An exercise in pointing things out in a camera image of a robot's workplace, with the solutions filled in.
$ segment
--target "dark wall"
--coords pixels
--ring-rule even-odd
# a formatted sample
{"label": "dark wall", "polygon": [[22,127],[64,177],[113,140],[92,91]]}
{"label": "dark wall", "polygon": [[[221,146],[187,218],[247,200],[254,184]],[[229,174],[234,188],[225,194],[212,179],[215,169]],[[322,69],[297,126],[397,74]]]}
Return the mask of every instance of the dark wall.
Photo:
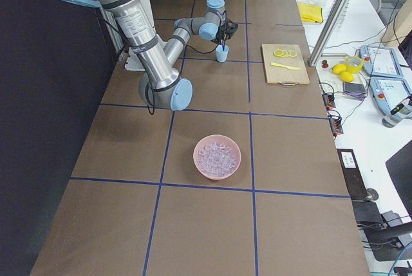
{"label": "dark wall", "polygon": [[85,8],[0,0],[0,275],[28,275],[109,76]]}

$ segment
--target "bowl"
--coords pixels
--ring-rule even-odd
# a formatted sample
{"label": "bowl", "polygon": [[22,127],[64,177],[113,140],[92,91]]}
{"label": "bowl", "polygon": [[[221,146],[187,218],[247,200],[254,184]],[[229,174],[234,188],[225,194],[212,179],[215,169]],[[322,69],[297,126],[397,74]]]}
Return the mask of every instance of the bowl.
{"label": "bowl", "polygon": [[201,139],[193,150],[193,162],[205,177],[225,179],[239,168],[240,148],[235,141],[220,134]]}

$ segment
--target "yellow towel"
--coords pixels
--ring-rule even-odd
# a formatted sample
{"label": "yellow towel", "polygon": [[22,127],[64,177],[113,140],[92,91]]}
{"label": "yellow towel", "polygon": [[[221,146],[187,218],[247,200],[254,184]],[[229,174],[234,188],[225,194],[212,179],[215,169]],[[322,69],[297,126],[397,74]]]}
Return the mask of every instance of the yellow towel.
{"label": "yellow towel", "polygon": [[299,13],[303,22],[322,23],[322,8],[319,6],[297,3]]}

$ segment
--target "blue cable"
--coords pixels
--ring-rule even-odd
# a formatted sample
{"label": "blue cable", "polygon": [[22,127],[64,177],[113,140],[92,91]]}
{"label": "blue cable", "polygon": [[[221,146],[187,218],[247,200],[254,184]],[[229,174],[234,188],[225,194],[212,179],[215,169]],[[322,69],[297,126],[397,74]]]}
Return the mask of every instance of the blue cable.
{"label": "blue cable", "polygon": [[408,250],[411,246],[412,246],[412,242],[409,242],[409,244],[406,245],[406,246],[404,247],[404,249],[402,249],[402,251],[401,251],[400,254],[398,255],[397,259],[396,259],[395,262],[392,264],[392,267],[391,267],[391,269],[389,270],[388,276],[391,275],[391,272],[392,272],[393,268],[394,268],[395,265],[398,263],[398,261],[400,260],[400,258],[401,258],[402,255],[404,254],[404,252],[405,252],[406,250]]}

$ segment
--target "cutting board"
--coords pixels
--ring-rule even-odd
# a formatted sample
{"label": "cutting board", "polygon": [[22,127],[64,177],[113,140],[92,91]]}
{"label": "cutting board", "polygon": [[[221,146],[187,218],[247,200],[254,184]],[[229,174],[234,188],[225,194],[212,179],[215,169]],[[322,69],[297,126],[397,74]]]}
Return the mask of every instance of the cutting board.
{"label": "cutting board", "polygon": [[[296,57],[276,57],[276,50],[294,50]],[[270,84],[298,85],[309,84],[308,72],[302,58],[302,52],[297,44],[262,44],[263,64],[265,67],[266,82]],[[271,66],[271,62],[287,66],[299,67],[299,70]]]}

